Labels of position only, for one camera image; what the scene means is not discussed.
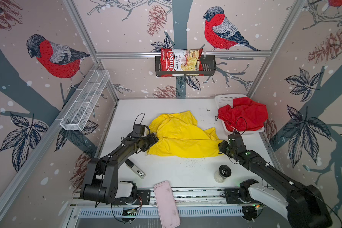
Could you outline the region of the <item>yellow shorts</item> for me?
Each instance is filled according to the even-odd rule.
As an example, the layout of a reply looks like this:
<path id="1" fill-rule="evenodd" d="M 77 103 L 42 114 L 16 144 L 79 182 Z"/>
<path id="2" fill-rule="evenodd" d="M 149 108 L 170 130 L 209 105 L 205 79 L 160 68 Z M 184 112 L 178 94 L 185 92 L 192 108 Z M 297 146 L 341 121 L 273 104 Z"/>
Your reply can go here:
<path id="1" fill-rule="evenodd" d="M 160 157 L 208 158 L 220 156 L 216 128 L 203 130 L 191 111 L 162 114 L 150 126 L 158 138 L 148 154 Z"/>

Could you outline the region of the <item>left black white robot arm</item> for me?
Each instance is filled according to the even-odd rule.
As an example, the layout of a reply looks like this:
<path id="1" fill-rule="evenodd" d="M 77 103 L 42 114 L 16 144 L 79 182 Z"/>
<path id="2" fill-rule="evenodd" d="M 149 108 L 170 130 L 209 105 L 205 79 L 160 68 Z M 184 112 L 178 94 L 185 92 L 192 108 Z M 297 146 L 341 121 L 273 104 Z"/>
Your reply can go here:
<path id="1" fill-rule="evenodd" d="M 105 204 L 113 203 L 118 190 L 119 167 L 137 151 L 145 152 L 158 142 L 154 133 L 142 137 L 128 135 L 110 154 L 91 159 L 82 183 L 80 198 Z"/>

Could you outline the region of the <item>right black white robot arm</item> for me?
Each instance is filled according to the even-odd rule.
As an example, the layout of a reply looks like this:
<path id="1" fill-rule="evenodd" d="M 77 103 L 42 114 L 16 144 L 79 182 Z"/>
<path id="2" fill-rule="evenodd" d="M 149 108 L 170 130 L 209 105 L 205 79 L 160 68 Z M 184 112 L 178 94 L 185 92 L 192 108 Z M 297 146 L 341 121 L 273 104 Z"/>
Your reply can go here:
<path id="1" fill-rule="evenodd" d="M 289 178 L 270 165 L 253 150 L 247 150 L 242 136 L 233 133 L 219 143 L 218 149 L 246 170 L 258 175 L 272 188 L 265 188 L 255 179 L 239 185 L 238 196 L 244 203 L 259 201 L 283 216 L 293 228 L 328 228 L 332 226 L 328 206 L 314 186 Z"/>

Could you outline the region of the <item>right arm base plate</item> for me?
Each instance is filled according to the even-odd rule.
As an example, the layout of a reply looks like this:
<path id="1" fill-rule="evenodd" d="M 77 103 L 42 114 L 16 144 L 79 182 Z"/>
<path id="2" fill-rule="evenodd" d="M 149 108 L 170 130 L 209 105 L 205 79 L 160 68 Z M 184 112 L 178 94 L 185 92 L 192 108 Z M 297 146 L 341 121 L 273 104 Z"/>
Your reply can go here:
<path id="1" fill-rule="evenodd" d="M 229 188 L 224 189 L 224 192 L 220 195 L 221 197 L 226 199 L 227 204 L 251 204 L 251 205 L 260 205 L 262 204 L 256 200 L 243 201 L 239 196 L 239 188 Z"/>

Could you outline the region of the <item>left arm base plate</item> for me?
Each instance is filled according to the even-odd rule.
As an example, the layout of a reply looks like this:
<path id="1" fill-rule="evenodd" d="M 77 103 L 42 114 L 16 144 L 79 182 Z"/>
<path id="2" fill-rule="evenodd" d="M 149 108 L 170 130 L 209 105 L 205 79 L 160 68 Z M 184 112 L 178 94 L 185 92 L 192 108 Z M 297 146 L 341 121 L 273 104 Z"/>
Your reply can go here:
<path id="1" fill-rule="evenodd" d="M 113 206 L 144 206 L 150 204 L 150 199 L 151 191 L 140 189 L 131 193 L 130 197 L 115 199 Z"/>

